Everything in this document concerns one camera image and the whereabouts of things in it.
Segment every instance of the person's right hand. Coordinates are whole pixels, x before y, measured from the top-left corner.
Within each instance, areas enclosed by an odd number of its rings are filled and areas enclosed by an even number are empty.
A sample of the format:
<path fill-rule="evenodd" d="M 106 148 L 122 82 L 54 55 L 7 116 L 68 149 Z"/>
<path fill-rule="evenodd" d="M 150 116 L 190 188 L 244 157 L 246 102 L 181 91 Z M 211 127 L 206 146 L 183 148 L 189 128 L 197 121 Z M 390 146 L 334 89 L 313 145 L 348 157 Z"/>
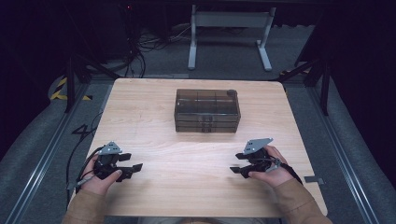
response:
<path fill-rule="evenodd" d="M 280 154 L 280 152 L 276 149 L 276 147 L 266 146 L 264 147 L 264 149 L 267 150 L 268 155 L 279 158 L 283 163 L 288 164 L 285 158 L 283 158 L 282 154 Z M 258 179 L 267 183 L 272 188 L 275 188 L 285 183 L 286 181 L 294 178 L 287 170 L 282 167 L 278 167 L 268 173 L 251 171 L 248 173 L 248 175 L 253 179 Z"/>

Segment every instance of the black strap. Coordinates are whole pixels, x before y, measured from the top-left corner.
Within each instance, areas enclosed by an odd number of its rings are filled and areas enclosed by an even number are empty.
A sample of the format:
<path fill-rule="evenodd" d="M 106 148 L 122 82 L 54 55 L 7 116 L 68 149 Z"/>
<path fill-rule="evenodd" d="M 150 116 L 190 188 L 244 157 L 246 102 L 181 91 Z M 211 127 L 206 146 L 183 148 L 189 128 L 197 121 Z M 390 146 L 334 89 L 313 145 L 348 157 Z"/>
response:
<path fill-rule="evenodd" d="M 285 170 L 287 170 L 294 178 L 298 180 L 298 182 L 300 182 L 300 184 L 303 185 L 303 181 L 301 181 L 300 177 L 294 172 L 291 166 L 287 165 L 286 163 L 280 163 L 280 167 L 283 167 Z"/>

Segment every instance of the metal rail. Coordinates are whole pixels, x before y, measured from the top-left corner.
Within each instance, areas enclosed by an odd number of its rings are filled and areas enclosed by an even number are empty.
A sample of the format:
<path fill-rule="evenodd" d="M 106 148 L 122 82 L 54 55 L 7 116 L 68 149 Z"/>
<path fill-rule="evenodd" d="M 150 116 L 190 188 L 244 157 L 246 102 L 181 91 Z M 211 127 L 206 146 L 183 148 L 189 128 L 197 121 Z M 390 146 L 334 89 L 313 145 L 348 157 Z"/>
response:
<path fill-rule="evenodd" d="M 334 127 L 332 126 L 330 119 L 324 116 L 322 113 L 318 98 L 318 93 L 315 91 L 314 88 L 306 88 L 306 89 L 308 91 L 310 99 L 315 105 L 315 109 L 324 127 L 326 128 L 327 134 L 330 136 L 330 139 L 332 140 L 335 158 L 337 159 L 338 164 L 340 165 L 340 168 L 344 174 L 344 177 L 346 179 L 350 191 L 352 192 L 356 204 L 361 210 L 361 215 L 365 223 L 379 223 L 375 215 L 375 212 L 372 206 L 370 205 L 370 202 L 368 201 L 366 194 L 364 193 L 361 182 L 359 181 L 359 178 L 356 175 L 343 146 L 341 145 L 341 142 L 334 130 Z"/>
<path fill-rule="evenodd" d="M 81 84 L 81 86 L 78 88 L 77 101 L 75 105 L 70 109 L 69 113 L 65 113 L 62 116 L 58 128 L 56 129 L 54 135 L 50 139 L 49 144 L 47 145 L 47 148 L 43 153 L 43 156 L 41 157 L 37 166 L 30 175 L 30 178 L 23 192 L 21 193 L 20 198 L 17 200 L 16 204 L 14 205 L 14 208 L 12 209 L 11 213 L 9 214 L 6 220 L 6 224 L 21 223 L 21 219 L 24 213 L 26 212 L 29 203 L 32 201 L 33 197 L 35 196 L 35 193 L 37 192 L 37 189 L 40 186 L 41 181 L 43 180 L 44 175 L 49 169 L 50 163 L 59 148 L 59 144 L 61 142 L 61 137 L 64 134 L 64 130 L 66 129 L 70 119 L 73 118 L 73 115 L 78 108 L 78 104 L 80 103 L 87 89 L 88 89 L 87 84 Z"/>

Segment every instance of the forearm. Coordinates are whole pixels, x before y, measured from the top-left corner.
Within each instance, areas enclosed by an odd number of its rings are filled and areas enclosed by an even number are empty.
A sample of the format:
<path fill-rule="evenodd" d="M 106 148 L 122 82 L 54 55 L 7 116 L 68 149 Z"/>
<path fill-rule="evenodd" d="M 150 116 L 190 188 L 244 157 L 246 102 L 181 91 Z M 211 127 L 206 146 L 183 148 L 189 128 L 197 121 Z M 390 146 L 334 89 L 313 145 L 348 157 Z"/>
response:
<path fill-rule="evenodd" d="M 275 194 L 289 224 L 332 223 L 323 216 L 315 199 L 296 179 L 277 186 Z"/>
<path fill-rule="evenodd" d="M 105 196 L 80 190 L 69 204 L 63 224 L 98 224 L 105 220 Z"/>

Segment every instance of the gray plastic box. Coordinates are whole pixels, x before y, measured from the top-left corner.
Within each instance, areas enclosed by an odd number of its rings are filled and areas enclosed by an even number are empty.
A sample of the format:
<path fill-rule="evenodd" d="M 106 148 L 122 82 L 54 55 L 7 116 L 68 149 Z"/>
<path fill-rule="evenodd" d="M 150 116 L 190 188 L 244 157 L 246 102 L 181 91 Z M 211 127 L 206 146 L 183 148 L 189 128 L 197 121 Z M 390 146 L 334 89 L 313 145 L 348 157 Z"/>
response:
<path fill-rule="evenodd" d="M 234 90 L 177 90 L 177 132 L 235 133 L 240 119 Z"/>

